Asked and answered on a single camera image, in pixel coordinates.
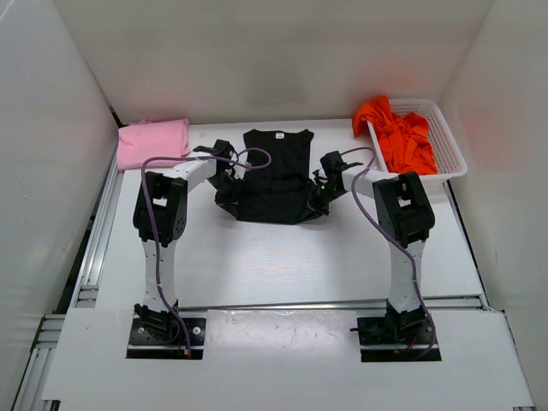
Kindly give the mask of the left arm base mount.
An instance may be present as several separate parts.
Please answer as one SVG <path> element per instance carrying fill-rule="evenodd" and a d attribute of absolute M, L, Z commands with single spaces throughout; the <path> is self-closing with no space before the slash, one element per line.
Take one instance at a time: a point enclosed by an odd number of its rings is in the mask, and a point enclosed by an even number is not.
<path fill-rule="evenodd" d="M 205 317 L 182 319 L 187 327 L 170 313 L 133 316 L 128 336 L 126 357 L 139 360 L 202 360 L 205 351 Z"/>

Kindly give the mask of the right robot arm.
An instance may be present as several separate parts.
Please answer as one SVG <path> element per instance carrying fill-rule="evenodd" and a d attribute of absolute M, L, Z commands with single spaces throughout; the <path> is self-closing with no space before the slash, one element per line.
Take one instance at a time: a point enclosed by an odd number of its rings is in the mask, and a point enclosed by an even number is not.
<path fill-rule="evenodd" d="M 385 320 L 384 331 L 389 339 L 402 343 L 416 329 L 410 315 L 426 316 L 420 293 L 421 260 L 435 216 L 421 179 L 413 171 L 394 174 L 374 170 L 370 164 L 348 164 L 338 151 L 325 154 L 320 164 L 309 207 L 326 215 L 332 201 L 350 193 L 364 217 L 389 242 L 386 302 L 394 315 Z"/>

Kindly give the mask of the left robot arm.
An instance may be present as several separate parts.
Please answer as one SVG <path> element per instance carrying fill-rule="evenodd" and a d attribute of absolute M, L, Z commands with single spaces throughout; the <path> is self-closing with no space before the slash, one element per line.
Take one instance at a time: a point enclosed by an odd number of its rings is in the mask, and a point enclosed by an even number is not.
<path fill-rule="evenodd" d="M 217 140 L 212 147 L 198 146 L 194 151 L 197 157 L 180 159 L 164 173 L 146 169 L 160 158 L 145 161 L 141 168 L 133 225 L 145 252 L 146 290 L 135 312 L 161 343 L 176 339 L 180 330 L 174 264 L 176 242 L 187 224 L 188 195 L 205 181 L 221 191 L 232 188 L 235 181 L 237 154 L 228 141 Z"/>

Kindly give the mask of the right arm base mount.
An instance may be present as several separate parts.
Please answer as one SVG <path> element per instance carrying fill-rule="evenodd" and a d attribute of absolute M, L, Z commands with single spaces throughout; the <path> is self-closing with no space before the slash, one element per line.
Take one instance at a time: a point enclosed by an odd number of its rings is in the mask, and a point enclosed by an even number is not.
<path fill-rule="evenodd" d="M 433 329 L 425 320 L 410 329 L 394 332 L 382 317 L 360 317 L 349 329 L 358 336 L 362 363 L 439 362 L 438 344 L 432 343 Z"/>

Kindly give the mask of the black t-shirt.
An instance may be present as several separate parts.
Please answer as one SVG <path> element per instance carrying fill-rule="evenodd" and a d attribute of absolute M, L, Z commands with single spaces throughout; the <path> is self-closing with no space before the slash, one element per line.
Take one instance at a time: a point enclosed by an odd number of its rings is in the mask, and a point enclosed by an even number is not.
<path fill-rule="evenodd" d="M 243 135 L 245 147 L 260 148 L 271 155 L 264 169 L 248 170 L 232 188 L 215 195 L 216 204 L 239 221 L 298 224 L 322 213 L 310 207 L 316 185 L 309 178 L 314 133 L 250 130 Z"/>

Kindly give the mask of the pink t-shirt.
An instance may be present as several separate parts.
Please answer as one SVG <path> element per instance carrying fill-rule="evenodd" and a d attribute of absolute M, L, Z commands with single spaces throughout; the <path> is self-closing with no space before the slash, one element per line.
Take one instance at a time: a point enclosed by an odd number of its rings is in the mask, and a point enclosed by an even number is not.
<path fill-rule="evenodd" d="M 120 171 L 138 169 L 148 158 L 182 158 L 190 153 L 189 120 L 140 122 L 118 130 L 116 165 Z"/>

